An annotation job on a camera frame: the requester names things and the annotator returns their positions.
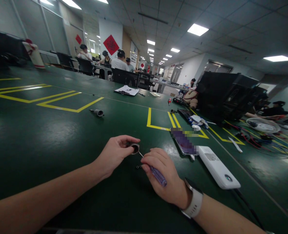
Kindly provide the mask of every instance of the white power bank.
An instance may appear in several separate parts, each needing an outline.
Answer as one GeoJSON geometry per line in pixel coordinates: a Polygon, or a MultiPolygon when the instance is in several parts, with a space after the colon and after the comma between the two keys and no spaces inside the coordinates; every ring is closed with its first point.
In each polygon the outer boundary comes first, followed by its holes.
{"type": "Polygon", "coordinates": [[[216,154],[207,146],[198,146],[199,157],[222,189],[240,188],[241,184],[226,168],[216,154]]]}

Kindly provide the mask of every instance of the green workbench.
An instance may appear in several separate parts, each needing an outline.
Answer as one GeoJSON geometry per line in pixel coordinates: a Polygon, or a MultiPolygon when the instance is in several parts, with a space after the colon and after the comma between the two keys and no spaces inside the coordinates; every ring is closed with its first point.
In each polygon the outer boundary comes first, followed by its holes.
{"type": "MultiPolygon", "coordinates": [[[[164,149],[181,178],[193,180],[204,193],[255,221],[230,190],[222,190],[203,162],[182,156],[168,131],[191,127],[168,105],[169,96],[145,97],[115,93],[122,84],[54,67],[0,71],[0,199],[47,182],[95,160],[110,137],[140,138],[140,151],[164,149]],[[101,109],[97,118],[89,109],[101,109]]],[[[234,129],[211,129],[191,137],[209,146],[241,183],[241,192],[265,228],[288,233],[288,159],[240,144],[240,154],[228,142],[234,129]]],[[[204,233],[151,187],[141,157],[131,155],[108,179],[46,224],[46,228],[141,233],[204,233]]]]}

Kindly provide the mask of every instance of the red decoration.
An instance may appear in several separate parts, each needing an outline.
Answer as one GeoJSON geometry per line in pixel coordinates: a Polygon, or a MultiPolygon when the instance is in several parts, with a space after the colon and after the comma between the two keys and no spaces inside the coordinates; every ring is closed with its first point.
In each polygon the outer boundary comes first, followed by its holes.
{"type": "Polygon", "coordinates": [[[119,46],[112,35],[110,35],[103,44],[111,55],[113,55],[119,49],[119,46]]]}
{"type": "Polygon", "coordinates": [[[76,41],[79,43],[79,45],[81,44],[81,42],[82,42],[82,40],[81,40],[81,38],[79,37],[79,35],[77,34],[77,36],[76,36],[76,41]]]}

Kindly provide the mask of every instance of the purple screwdriver handle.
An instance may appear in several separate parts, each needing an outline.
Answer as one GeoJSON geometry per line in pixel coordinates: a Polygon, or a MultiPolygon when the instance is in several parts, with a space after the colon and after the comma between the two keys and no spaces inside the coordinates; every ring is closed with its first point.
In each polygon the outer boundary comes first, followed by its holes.
{"type": "Polygon", "coordinates": [[[153,175],[155,176],[155,178],[158,180],[158,182],[162,185],[162,187],[166,187],[167,185],[167,181],[164,178],[164,176],[160,173],[160,171],[158,171],[156,168],[150,166],[150,169],[153,173],[153,175]]]}

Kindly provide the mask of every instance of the white watch strap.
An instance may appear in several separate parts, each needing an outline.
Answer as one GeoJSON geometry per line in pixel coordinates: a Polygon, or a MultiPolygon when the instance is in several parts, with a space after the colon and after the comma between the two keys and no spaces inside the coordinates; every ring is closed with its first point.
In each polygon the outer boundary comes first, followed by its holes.
{"type": "Polygon", "coordinates": [[[193,198],[186,210],[182,210],[182,213],[185,214],[188,218],[196,217],[202,207],[203,194],[198,192],[195,189],[192,189],[193,198]]]}

